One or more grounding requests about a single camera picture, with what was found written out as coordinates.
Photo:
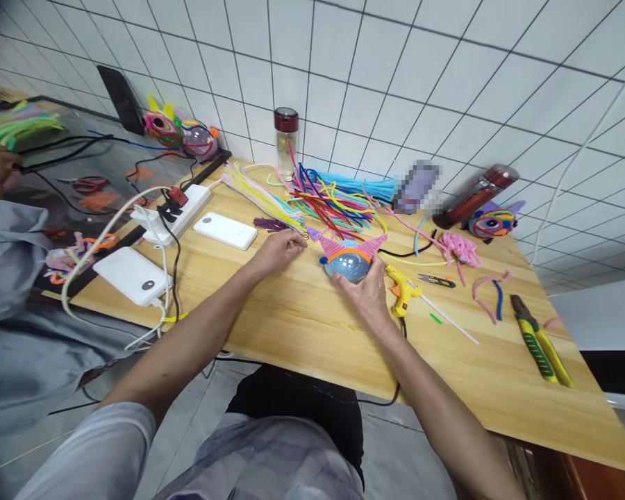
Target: red thermos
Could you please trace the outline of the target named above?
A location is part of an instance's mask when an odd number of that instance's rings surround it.
[[[442,229],[450,229],[454,224],[468,220],[484,203],[518,180],[516,170],[497,163],[473,181],[444,212],[434,215],[433,221]]]

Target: wooden table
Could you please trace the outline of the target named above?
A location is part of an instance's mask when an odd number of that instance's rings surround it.
[[[204,184],[217,180],[221,170]],[[253,169],[250,175],[264,181],[268,173],[268,168]],[[204,212],[207,211],[249,225],[254,217],[264,217],[248,199],[224,184],[213,190],[212,201]],[[421,215],[408,219],[416,226]],[[385,217],[385,221],[389,239],[384,247],[398,253],[411,251],[413,232],[393,217]],[[428,233],[433,229],[432,222],[424,225]],[[377,224],[367,232],[371,237],[381,233]],[[185,232],[178,264],[181,311],[191,310],[211,295],[254,255],[266,237],[260,232],[247,251],[240,251],[191,229]],[[153,262],[161,263],[160,251],[150,244],[136,249]],[[475,345],[448,322],[436,323],[429,315],[428,305],[413,299],[407,315],[412,345],[486,429],[625,470],[625,430],[565,327],[558,324],[548,334],[576,382],[575,390],[548,383],[540,376],[508,300],[504,320],[494,326],[472,299],[472,283],[485,276],[502,275],[509,269],[514,279],[503,285],[506,295],[520,295],[542,323],[557,316],[516,242],[510,236],[498,238],[490,245],[480,243],[478,252],[483,267],[464,267],[467,288],[460,285],[455,267],[416,267],[397,263],[382,254],[386,262],[394,263],[412,278],[420,272],[453,276],[458,285],[451,290],[426,283],[420,286],[429,299],[481,343]],[[175,249],[169,250],[167,256],[171,272]],[[308,250],[287,271],[261,283],[244,307],[226,349],[390,399],[396,384],[394,376],[326,276],[319,264],[320,256],[321,247],[310,241]],[[419,259],[420,262],[440,260],[440,253],[434,247]],[[393,284],[389,278],[385,280],[388,286]],[[487,284],[480,289],[480,297],[493,307],[497,292]],[[391,303],[395,298],[389,295],[387,300]],[[72,303],[149,328],[159,319],[155,308],[135,306],[99,277]]]

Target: hot glue gun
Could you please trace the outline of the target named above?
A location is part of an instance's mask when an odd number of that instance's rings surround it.
[[[419,297],[422,294],[422,289],[391,264],[385,270],[387,275],[396,282],[396,285],[390,288],[393,294],[398,297],[396,305],[391,308],[391,313],[395,317],[403,317],[408,312],[410,297]]]

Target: person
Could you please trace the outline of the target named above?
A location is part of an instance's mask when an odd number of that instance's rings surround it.
[[[175,398],[219,353],[255,287],[305,248],[295,231],[270,235],[247,264],[145,353],[16,499],[133,498]],[[359,284],[339,275],[333,280],[391,364],[451,475],[478,498],[523,499],[493,439],[391,319],[384,269],[375,258]],[[329,386],[263,365],[238,385],[190,468],[156,498],[363,498],[356,394]]]
[[[4,185],[22,159],[0,145],[0,438],[31,428],[71,396],[84,373],[129,354],[141,326],[77,310],[118,328],[93,327],[31,294],[51,248],[49,212],[8,201]]]

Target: white tiled wall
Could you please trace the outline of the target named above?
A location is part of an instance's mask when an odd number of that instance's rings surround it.
[[[274,161],[272,109],[307,167],[394,176],[434,158],[455,194],[522,180],[532,252],[556,183],[625,80],[625,0],[2,0],[0,85],[114,115],[94,67]],[[625,278],[625,98],[563,185],[536,267],[549,293]]]

